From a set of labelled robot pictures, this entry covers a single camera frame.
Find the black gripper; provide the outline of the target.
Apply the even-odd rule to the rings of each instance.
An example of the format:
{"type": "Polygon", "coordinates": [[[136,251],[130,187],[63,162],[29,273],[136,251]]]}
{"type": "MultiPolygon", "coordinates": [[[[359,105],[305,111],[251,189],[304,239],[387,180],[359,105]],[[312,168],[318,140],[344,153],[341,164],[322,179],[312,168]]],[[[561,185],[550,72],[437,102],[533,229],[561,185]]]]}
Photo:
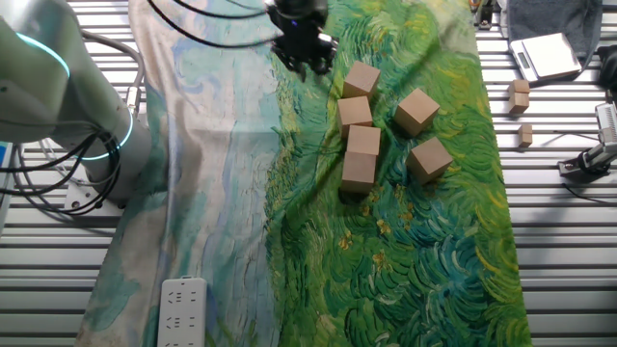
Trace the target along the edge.
{"type": "Polygon", "coordinates": [[[323,33],[329,5],[327,0],[268,0],[266,12],[282,34],[274,39],[271,51],[283,65],[306,81],[307,59],[291,54],[287,43],[307,43],[311,46],[308,64],[313,72],[325,75],[332,69],[338,40],[323,33]]]}

